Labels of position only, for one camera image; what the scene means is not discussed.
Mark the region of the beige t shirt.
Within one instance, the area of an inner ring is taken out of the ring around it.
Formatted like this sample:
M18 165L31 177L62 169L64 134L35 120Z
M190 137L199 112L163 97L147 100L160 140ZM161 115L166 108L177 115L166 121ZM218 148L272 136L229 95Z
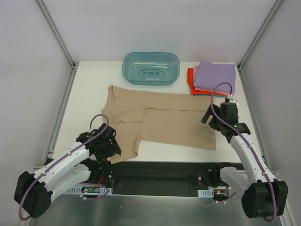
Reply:
M209 96L171 94L108 87L102 114L116 131L120 154L111 163L133 159L141 141L216 150L215 132L201 119L210 107Z

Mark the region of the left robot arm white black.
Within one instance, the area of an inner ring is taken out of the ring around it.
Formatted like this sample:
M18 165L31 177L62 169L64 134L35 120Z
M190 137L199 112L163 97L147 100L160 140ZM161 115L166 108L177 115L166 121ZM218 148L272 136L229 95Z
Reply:
M116 134L114 128L103 123L98 129L81 133L66 152L41 169L23 172L14 194L19 218L40 217L58 196L77 184L101 187L100 181L105 178L101 167L108 163L108 158L121 154Z

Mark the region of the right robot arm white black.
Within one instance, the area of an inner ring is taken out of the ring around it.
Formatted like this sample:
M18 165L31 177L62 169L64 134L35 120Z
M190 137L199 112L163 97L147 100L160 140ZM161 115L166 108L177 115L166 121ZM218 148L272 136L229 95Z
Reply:
M201 122L208 123L226 138L246 172L243 177L232 163L221 162L202 177L203 182L211 187L230 186L241 196L242 208L248 218L273 222L283 215L288 186L276 178L256 152L248 126L238 121L237 104L229 101L220 106L210 104Z

